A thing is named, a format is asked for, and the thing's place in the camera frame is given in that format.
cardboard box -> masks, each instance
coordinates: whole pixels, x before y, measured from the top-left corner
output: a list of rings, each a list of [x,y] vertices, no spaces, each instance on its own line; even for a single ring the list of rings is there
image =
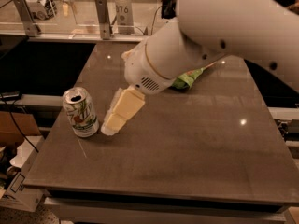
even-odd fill
[[[44,138],[36,125],[35,119],[28,114],[15,114],[13,116],[25,136],[40,149]],[[21,171],[16,174],[7,189],[0,190],[0,206],[23,211],[34,212],[43,197],[41,189],[28,189],[23,185],[37,152],[24,140],[16,128],[8,112],[0,112],[0,147],[18,148],[16,165]]]

